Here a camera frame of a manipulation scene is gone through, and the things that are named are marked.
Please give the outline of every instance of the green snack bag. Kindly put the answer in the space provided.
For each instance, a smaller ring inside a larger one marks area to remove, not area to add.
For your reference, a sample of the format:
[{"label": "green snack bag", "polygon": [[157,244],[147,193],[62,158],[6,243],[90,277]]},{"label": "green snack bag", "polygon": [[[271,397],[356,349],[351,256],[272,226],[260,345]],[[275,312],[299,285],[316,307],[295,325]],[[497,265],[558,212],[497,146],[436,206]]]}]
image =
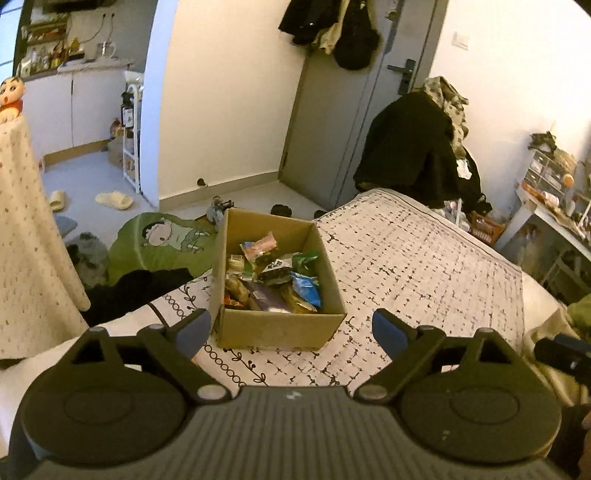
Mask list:
[{"label": "green snack bag", "polygon": [[308,252],[306,254],[294,254],[292,257],[293,270],[306,277],[316,276],[316,259],[318,252]]}]

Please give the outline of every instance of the bed sheet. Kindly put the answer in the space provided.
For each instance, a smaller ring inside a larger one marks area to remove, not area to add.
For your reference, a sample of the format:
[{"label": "bed sheet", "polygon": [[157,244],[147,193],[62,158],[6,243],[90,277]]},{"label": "bed sheet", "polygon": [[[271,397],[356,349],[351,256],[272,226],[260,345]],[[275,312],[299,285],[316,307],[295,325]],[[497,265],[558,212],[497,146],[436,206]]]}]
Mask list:
[{"label": "bed sheet", "polygon": [[[389,362],[371,333],[371,316],[379,307],[413,326],[435,325],[449,335],[471,336],[492,327],[512,346],[520,345],[521,270],[423,205],[390,190],[372,190],[324,215],[318,226],[348,308],[346,319],[317,352],[224,350],[210,338],[194,360],[233,393],[247,384],[340,384],[354,390]],[[533,327],[556,308],[542,287],[526,280],[528,327]],[[211,284],[208,272],[152,305],[173,325],[194,308],[208,306]],[[540,305],[552,311],[545,314]],[[105,326],[111,335],[134,335],[158,322],[144,306]],[[73,342],[0,372],[0,457],[28,386]]]}]

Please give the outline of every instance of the kitchen counter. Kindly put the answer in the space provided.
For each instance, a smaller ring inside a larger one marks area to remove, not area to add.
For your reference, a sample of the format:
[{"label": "kitchen counter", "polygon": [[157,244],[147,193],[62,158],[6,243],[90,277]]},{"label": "kitchen counter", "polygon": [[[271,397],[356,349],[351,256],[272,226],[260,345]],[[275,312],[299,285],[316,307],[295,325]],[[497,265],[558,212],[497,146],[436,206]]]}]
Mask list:
[{"label": "kitchen counter", "polygon": [[109,59],[101,61],[89,61],[86,63],[81,63],[79,65],[65,64],[61,65],[57,69],[46,70],[44,72],[36,73],[34,75],[31,75],[30,77],[26,77],[24,80],[25,82],[31,82],[33,80],[38,80],[53,75],[59,75],[60,73],[77,73],[109,69],[126,69],[133,62],[134,61],[132,59]]}]

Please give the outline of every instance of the screw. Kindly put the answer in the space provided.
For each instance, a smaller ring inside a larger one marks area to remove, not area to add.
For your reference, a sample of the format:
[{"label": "screw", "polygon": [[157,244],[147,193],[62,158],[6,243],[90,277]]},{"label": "screw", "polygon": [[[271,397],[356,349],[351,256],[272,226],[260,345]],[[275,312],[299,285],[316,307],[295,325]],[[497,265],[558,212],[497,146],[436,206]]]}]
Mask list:
[{"label": "screw", "polygon": [[382,400],[388,395],[388,390],[382,385],[364,385],[358,392],[361,398],[368,401]]},{"label": "screw", "polygon": [[221,385],[204,385],[197,390],[197,396],[201,400],[221,400],[226,396],[226,389]]}]

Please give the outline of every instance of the black jacket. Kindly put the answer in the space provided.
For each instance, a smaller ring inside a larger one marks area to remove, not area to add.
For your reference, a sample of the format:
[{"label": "black jacket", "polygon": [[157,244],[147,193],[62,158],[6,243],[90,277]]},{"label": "black jacket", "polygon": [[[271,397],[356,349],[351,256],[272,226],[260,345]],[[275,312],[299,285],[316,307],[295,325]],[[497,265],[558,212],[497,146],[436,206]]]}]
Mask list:
[{"label": "black jacket", "polygon": [[452,136],[452,120],[435,102],[423,92],[408,93],[372,122],[355,183],[362,190],[364,183],[396,190],[431,208],[461,197],[470,212],[481,195],[480,178],[470,157],[472,179],[459,178]]},{"label": "black jacket", "polygon": [[293,35],[296,45],[308,45],[320,30],[339,19],[340,0],[291,0],[279,30]]}]

